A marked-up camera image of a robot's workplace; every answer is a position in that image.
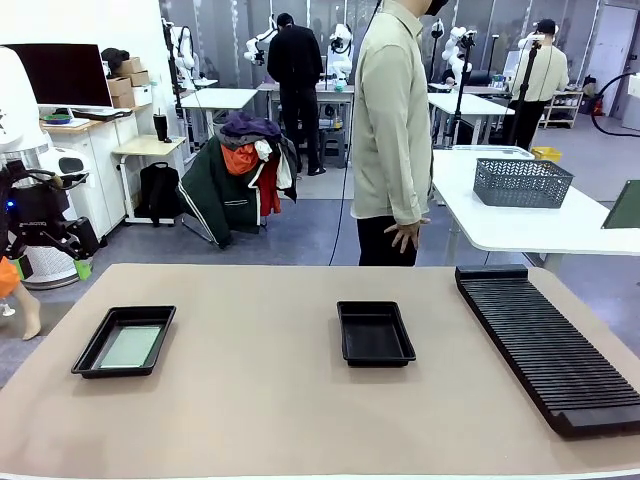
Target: hand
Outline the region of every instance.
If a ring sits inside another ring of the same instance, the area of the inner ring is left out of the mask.
[[[420,247],[420,227],[431,223],[431,219],[422,218],[419,222],[412,223],[411,225],[398,225],[397,223],[392,227],[387,228],[384,233],[398,232],[396,238],[393,239],[391,246],[393,248],[400,243],[400,253],[404,253],[409,245],[409,240],[413,243],[416,250]]]

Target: beige tabletop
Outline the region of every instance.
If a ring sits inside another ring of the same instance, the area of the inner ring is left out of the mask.
[[[554,276],[532,282],[640,388],[640,361]],[[338,300],[398,302],[418,360],[350,369]],[[69,372],[107,309],[176,305],[149,377]],[[640,467],[640,436],[565,441],[453,269],[112,266],[0,391],[0,472],[75,478],[568,474]]]
[[[155,135],[140,135],[115,148],[112,153],[164,157],[178,148],[185,140],[185,137],[171,137],[171,143],[164,143],[159,141]]]

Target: cable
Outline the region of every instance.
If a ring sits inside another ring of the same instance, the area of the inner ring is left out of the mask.
[[[382,5],[382,0],[378,0],[378,2],[376,3],[376,8],[373,10],[373,15],[371,15],[371,19],[369,20],[369,24],[367,25],[367,30],[365,30],[364,35],[366,36],[367,33],[369,32],[369,28],[371,27],[371,23],[373,22],[373,19],[376,16],[376,13],[378,13],[378,10],[380,9],[380,5]],[[331,252],[331,260],[329,260],[329,266],[333,265],[333,259],[336,256],[336,250],[338,249],[338,241],[340,240],[340,230],[342,229],[342,216],[344,214],[344,200],[345,200],[345,192],[347,189],[347,176],[349,174],[349,158],[351,157],[351,145],[352,145],[352,139],[353,139],[353,116],[354,116],[354,110],[355,110],[355,102],[351,107],[351,119],[350,119],[350,129],[349,129],[349,148],[347,149],[347,158],[345,159],[346,165],[344,168],[344,179],[342,181],[342,199],[340,201],[340,216],[338,218],[338,230],[336,231],[336,240],[333,243],[333,252]]]
[[[607,83],[602,90],[600,90],[600,93],[598,93],[598,95],[596,95],[596,98],[603,98],[604,92],[605,92],[605,90],[607,88],[609,88],[611,85],[613,85],[617,81],[622,80],[625,77],[630,77],[632,75],[636,75],[636,73],[623,73],[622,75],[618,75],[616,78],[614,78],[609,83]],[[614,132],[606,131],[604,128],[602,128],[600,125],[598,125],[598,122],[596,122],[596,116],[595,116],[595,112],[593,110],[591,110],[591,121],[593,122],[593,126],[596,127],[600,132],[604,133],[605,135],[610,135],[612,137],[640,138],[640,135],[635,134],[635,133],[614,133]]]

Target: tray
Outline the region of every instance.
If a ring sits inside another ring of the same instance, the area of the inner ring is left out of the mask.
[[[149,375],[176,307],[114,307],[71,369],[84,378]]]
[[[394,302],[338,302],[342,355],[350,367],[406,367],[416,359]]]

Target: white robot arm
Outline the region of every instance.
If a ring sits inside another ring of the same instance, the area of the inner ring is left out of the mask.
[[[458,42],[465,35],[474,35],[474,31],[468,31],[464,27],[454,27],[451,29],[451,34],[449,35],[449,40],[447,40],[447,45],[445,46],[444,52],[442,52],[442,59],[445,62],[449,62],[451,65],[451,70],[453,70],[453,74],[456,77],[456,84],[462,84],[462,70],[464,69],[464,61],[458,58],[460,54],[460,48],[458,47]],[[467,64],[467,73],[473,69],[473,65],[471,63]]]
[[[271,15],[269,16],[269,29],[247,42],[247,51],[244,53],[244,58],[254,65],[264,65],[264,50],[259,49],[258,44],[265,43],[268,45],[277,34],[278,26],[273,19],[273,15]]]
[[[337,88],[344,88],[353,70],[353,35],[348,26],[336,25],[327,52],[327,75],[335,76]]]

